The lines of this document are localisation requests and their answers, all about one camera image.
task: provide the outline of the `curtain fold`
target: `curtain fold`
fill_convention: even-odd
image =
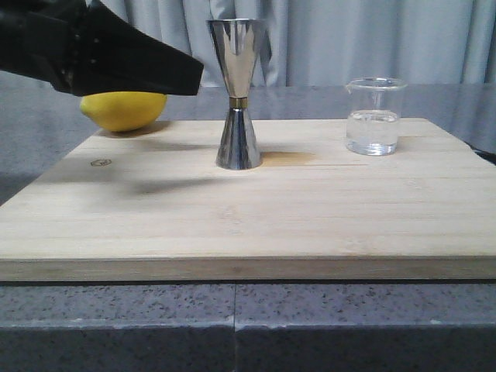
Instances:
[[[410,84],[496,82],[496,0],[102,2],[142,32],[199,59],[203,86],[223,86],[205,23],[222,18],[267,20],[253,85],[342,85],[363,76]],[[5,72],[0,78],[45,85]]]

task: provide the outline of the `gray countertop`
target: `gray countertop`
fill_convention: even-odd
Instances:
[[[405,98],[403,116],[496,153],[496,84],[414,85]],[[0,91],[0,203],[97,129],[78,104]],[[169,97],[159,120],[224,119],[226,106],[224,88],[202,88]],[[250,94],[252,119],[347,112],[343,87]],[[2,371],[496,370],[496,283],[3,283],[0,333]]]

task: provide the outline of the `wooden cutting board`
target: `wooden cutting board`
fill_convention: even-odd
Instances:
[[[367,157],[344,120],[254,126],[242,171],[223,122],[96,133],[0,207],[0,281],[496,278],[496,167],[455,137],[404,119]]]

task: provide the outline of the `clear liquid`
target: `clear liquid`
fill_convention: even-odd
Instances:
[[[360,110],[348,116],[346,147],[364,155],[386,155],[396,150],[398,115],[386,110]]]

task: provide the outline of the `stainless steel jigger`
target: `stainless steel jigger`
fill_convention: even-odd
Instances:
[[[215,19],[207,23],[229,93],[229,112],[217,165],[225,169],[258,167],[262,160],[248,115],[248,93],[265,22],[261,19]]]

